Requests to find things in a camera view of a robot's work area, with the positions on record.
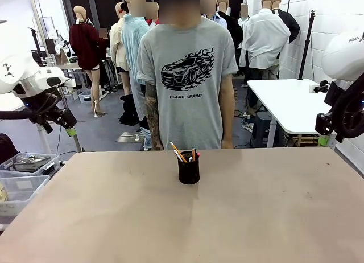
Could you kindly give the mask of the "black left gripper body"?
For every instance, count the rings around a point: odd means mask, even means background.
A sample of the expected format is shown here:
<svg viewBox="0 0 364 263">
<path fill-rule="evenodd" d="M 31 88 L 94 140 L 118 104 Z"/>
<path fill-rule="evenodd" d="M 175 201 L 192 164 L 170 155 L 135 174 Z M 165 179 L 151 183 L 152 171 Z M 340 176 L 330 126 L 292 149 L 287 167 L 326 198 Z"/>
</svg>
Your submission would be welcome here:
<svg viewBox="0 0 364 263">
<path fill-rule="evenodd" d="M 71 129 L 77 124 L 77 120 L 69 108 L 60 109 L 57 106 L 43 113 L 45 120 L 52 121 L 64 129 Z"/>
</svg>

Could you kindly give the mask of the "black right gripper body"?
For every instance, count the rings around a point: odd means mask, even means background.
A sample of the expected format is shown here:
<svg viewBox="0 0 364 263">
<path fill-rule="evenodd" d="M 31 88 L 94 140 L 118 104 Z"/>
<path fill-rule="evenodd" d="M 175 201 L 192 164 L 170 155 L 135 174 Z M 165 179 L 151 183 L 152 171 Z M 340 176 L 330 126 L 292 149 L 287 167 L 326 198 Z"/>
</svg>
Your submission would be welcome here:
<svg viewBox="0 0 364 263">
<path fill-rule="evenodd" d="M 335 133 L 335 140 L 337 142 L 342 142 L 344 140 L 342 134 L 338 133 L 338 130 L 333 123 L 333 112 L 319 113 L 316 116 L 315 130 L 323 136 L 330 136 Z"/>
</svg>

